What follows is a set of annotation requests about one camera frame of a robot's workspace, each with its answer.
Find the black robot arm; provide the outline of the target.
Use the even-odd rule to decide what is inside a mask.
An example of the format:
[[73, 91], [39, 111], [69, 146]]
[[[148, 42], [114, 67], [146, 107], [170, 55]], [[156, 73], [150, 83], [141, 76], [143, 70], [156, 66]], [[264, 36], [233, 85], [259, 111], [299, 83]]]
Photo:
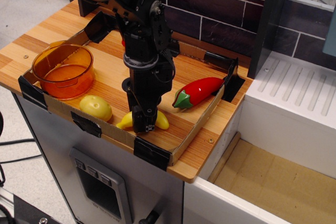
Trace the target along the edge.
[[161, 0], [84, 0], [110, 9], [124, 41], [130, 76], [122, 83], [136, 133], [154, 130], [161, 97], [171, 91], [175, 65]]

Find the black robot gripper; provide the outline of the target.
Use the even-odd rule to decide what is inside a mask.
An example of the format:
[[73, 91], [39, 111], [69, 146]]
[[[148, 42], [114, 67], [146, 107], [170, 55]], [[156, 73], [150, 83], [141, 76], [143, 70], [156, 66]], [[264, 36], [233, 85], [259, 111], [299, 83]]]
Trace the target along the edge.
[[171, 91], [174, 74], [174, 64], [168, 61], [158, 62], [147, 70], [130, 69], [130, 76], [122, 82], [122, 88], [127, 93], [135, 133], [155, 129], [157, 106], [162, 95]]

